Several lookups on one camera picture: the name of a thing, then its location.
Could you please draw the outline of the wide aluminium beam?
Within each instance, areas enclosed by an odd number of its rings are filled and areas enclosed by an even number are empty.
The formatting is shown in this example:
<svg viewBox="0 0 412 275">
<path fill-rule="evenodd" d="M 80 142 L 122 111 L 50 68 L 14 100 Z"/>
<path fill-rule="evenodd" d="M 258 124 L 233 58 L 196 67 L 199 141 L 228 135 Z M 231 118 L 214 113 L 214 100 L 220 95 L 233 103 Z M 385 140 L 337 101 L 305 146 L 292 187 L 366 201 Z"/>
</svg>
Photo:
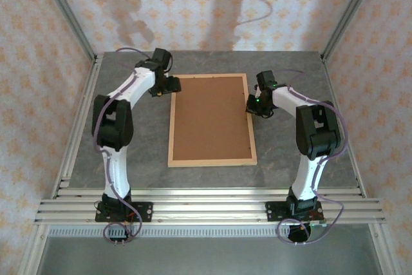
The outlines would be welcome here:
<svg viewBox="0 0 412 275">
<path fill-rule="evenodd" d="M 153 201 L 151 223 L 263 225 L 269 222 L 265 211 L 265 203 L 257 200 L 192 200 L 181 202 L 176 200 Z M 42 201 L 37 214 L 36 223 L 43 224 L 93 224 L 95 221 L 96 203 L 80 200 L 45 200 Z M 310 221 L 314 224 L 332 223 L 384 223 L 386 215 L 378 200 L 347 200 L 343 206 L 330 202 L 322 202 L 324 220 Z"/>
</svg>

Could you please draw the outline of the grey metal sheet panel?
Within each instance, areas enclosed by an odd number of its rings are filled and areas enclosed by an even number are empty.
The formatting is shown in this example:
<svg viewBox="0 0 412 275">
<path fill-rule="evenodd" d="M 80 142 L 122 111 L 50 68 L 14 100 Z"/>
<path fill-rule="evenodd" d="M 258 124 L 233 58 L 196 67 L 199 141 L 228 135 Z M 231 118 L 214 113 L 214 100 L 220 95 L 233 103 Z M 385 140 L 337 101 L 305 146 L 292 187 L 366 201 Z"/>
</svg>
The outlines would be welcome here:
<svg viewBox="0 0 412 275">
<path fill-rule="evenodd" d="M 309 246 L 276 238 L 50 238 L 36 275 L 383 275 L 371 240 L 337 232 Z"/>
</svg>

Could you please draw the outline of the aluminium corner leg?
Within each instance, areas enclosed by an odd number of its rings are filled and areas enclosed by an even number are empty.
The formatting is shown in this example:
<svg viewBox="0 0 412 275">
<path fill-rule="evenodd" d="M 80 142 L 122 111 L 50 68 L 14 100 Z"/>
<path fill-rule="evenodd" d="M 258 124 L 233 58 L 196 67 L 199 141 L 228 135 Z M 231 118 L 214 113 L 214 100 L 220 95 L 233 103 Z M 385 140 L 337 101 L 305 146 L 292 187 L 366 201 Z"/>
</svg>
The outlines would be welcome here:
<svg viewBox="0 0 412 275">
<path fill-rule="evenodd" d="M 370 223 L 369 230 L 382 274 L 403 275 L 388 224 Z"/>
<path fill-rule="evenodd" d="M 49 230 L 49 225 L 33 225 L 17 275 L 37 274 Z"/>
</svg>

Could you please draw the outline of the aluminium side rail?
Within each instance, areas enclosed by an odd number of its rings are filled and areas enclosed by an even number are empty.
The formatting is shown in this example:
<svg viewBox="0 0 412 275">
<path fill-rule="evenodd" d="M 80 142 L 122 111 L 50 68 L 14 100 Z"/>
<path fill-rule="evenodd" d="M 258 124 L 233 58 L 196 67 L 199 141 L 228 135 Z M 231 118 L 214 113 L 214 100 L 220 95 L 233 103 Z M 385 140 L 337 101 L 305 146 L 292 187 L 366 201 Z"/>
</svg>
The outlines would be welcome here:
<svg viewBox="0 0 412 275">
<path fill-rule="evenodd" d="M 80 96 L 80 101 L 78 108 L 76 110 L 74 123 L 71 127 L 70 135 L 66 144 L 66 149 L 64 151 L 64 156 L 57 173 L 53 189 L 51 190 L 51 199 L 55 199 L 61 188 L 61 185 L 68 186 L 71 175 L 73 171 L 73 166 L 77 156 L 77 151 L 79 149 L 80 141 L 82 138 L 82 133 L 87 119 L 87 114 L 90 107 L 91 97 L 95 89 L 98 74 L 102 64 L 104 54 L 98 54 L 92 62 L 92 66 L 89 71 L 88 78 L 85 82 L 82 94 Z"/>
<path fill-rule="evenodd" d="M 335 89 L 334 89 L 334 87 L 333 87 L 332 78 L 331 78 L 331 75 L 330 75 L 329 72 L 328 72 L 327 64 L 326 64 L 325 62 L 323 62 L 323 63 L 322 63 L 322 66 L 323 66 L 323 69 L 324 69 L 324 72 L 325 72 L 325 75 L 326 75 L 326 79 L 327 79 L 327 81 L 328 81 L 328 85 L 329 85 L 329 88 L 330 88 L 330 91 L 331 91 L 331 94 L 332 94 L 332 98 L 333 98 L 333 102 L 334 102 L 334 104 L 335 104 L 335 107 L 337 108 L 337 110 L 338 110 L 340 113 L 342 113 L 342 111 L 341 111 L 341 105 L 340 105 L 340 103 L 339 103 L 339 98 L 338 98 L 338 96 L 336 95 Z M 346 141 L 347 141 L 347 151 L 346 151 L 346 152 L 348 153 L 348 156 L 350 157 L 351 166 L 352 166 L 353 172 L 354 172 L 354 174 L 355 174 L 355 179 L 356 179 L 356 181 L 357 181 L 357 185 L 358 185 L 360 194 L 362 195 L 363 198 L 367 198 L 367 197 L 368 197 L 368 194 L 367 194 L 367 192 L 366 192 L 366 188 L 365 188 L 365 186 L 364 186 L 364 182 L 363 182 L 361 173 L 360 173 L 360 171 L 359 171 L 359 167 L 358 167 L 358 164 L 357 164 L 357 159 L 355 158 L 355 154 L 354 154 L 354 152 L 353 152 L 351 140 L 350 140 L 350 138 L 349 138 L 348 135 L 345 135 L 345 139 L 346 139 Z"/>
</svg>

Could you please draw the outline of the aluminium table edge rail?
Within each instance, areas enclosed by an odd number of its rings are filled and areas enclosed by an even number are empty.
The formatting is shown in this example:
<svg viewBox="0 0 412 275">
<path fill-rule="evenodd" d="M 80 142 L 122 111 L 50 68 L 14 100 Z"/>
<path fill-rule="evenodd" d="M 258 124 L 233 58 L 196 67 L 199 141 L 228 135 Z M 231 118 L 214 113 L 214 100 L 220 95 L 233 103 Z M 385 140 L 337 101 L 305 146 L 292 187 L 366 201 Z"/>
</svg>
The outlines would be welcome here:
<svg viewBox="0 0 412 275">
<path fill-rule="evenodd" d="M 76 189 L 60 188 L 57 197 L 92 197 L 100 196 L 101 189 Z M 251 196 L 251 195 L 276 195 L 288 194 L 288 189 L 270 188 L 195 188 L 195 189 L 132 189 L 135 196 Z M 323 196 L 356 196 L 362 197 L 359 188 L 338 187 L 321 188 L 319 194 Z"/>
</svg>

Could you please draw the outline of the aluminium upright post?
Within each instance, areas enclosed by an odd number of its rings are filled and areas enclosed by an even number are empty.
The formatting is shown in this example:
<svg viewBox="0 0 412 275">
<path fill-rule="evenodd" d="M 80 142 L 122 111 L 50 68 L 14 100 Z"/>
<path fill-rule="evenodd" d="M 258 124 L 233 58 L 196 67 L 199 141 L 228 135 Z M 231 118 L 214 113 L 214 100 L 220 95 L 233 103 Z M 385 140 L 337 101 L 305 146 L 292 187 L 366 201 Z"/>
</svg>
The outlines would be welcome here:
<svg viewBox="0 0 412 275">
<path fill-rule="evenodd" d="M 86 34 L 84 33 L 78 19 L 76 18 L 68 0 L 54 0 L 57 7 L 64 16 L 66 22 L 68 23 L 69 28 L 74 33 L 76 39 L 78 40 L 80 47 L 83 52 L 86 54 L 89 60 L 95 62 L 97 54 L 94 52 Z"/>
<path fill-rule="evenodd" d="M 322 63 L 326 63 L 331 57 L 334 49 L 337 47 L 341 37 L 344 35 L 347 27 L 349 26 L 351 20 L 355 16 L 357 10 L 359 9 L 363 0 L 349 0 L 347 6 L 345 7 L 336 27 L 334 28 L 326 46 L 320 53 Z"/>
</svg>

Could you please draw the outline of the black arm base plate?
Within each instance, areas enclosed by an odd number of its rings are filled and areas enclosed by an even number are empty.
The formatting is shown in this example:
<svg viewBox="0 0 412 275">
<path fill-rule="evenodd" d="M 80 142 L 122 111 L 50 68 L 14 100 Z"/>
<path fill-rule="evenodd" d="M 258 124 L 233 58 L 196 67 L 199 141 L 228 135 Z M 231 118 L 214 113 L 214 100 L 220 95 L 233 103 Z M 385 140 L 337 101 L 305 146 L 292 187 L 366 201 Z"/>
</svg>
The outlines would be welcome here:
<svg viewBox="0 0 412 275">
<path fill-rule="evenodd" d="M 143 222 L 151 222 L 153 214 L 152 202 L 131 202 Z M 138 216 L 128 206 L 115 200 L 114 204 L 99 202 L 96 206 L 96 222 L 138 222 Z"/>
<path fill-rule="evenodd" d="M 304 222 L 324 220 L 323 208 L 319 201 L 303 209 L 296 209 L 288 202 L 266 202 L 265 211 L 269 222 L 280 222 L 288 218 Z"/>
</svg>

